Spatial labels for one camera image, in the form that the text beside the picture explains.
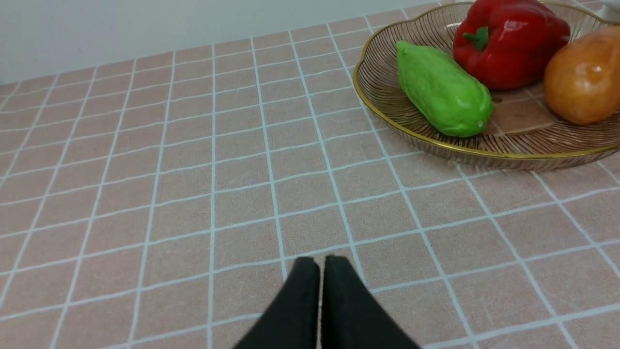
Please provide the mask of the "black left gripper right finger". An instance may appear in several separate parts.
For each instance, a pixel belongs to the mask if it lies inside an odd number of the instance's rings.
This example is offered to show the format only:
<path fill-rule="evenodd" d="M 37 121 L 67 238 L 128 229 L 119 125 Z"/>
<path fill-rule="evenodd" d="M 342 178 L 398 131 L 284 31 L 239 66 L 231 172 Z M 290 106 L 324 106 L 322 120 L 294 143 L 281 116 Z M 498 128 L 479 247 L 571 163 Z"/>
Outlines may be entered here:
<path fill-rule="evenodd" d="M 344 256 L 325 258 L 321 346 L 324 349 L 419 349 L 365 287 Z"/>

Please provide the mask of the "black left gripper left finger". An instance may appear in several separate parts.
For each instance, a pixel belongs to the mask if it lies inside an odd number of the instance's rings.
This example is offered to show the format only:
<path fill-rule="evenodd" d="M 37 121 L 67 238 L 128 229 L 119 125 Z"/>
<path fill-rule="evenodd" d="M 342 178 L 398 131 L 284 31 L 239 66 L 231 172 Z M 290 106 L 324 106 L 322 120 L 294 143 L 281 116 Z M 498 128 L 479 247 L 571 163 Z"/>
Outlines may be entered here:
<path fill-rule="evenodd" d="M 312 257 L 297 258 L 284 285 L 235 349 L 314 349 L 320 273 Z"/>

